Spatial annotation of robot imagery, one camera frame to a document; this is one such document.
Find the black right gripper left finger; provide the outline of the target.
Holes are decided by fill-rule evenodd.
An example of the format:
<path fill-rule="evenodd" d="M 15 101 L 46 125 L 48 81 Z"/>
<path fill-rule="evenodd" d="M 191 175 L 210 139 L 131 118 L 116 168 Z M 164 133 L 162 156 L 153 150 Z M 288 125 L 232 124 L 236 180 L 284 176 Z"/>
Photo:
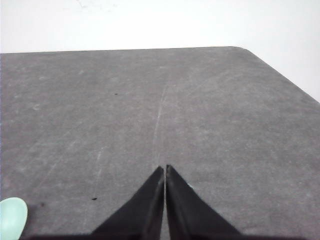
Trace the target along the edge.
<path fill-rule="evenodd" d="M 159 240 L 163 212 L 164 169 L 159 166 L 91 235 L 101 240 Z"/>

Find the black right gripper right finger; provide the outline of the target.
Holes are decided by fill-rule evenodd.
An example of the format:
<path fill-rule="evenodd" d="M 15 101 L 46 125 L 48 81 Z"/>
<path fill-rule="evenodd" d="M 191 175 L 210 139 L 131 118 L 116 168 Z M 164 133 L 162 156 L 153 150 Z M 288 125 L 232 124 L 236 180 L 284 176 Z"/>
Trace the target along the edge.
<path fill-rule="evenodd" d="M 203 201 L 169 164 L 166 166 L 165 195 L 172 240 L 214 240 L 242 235 Z"/>

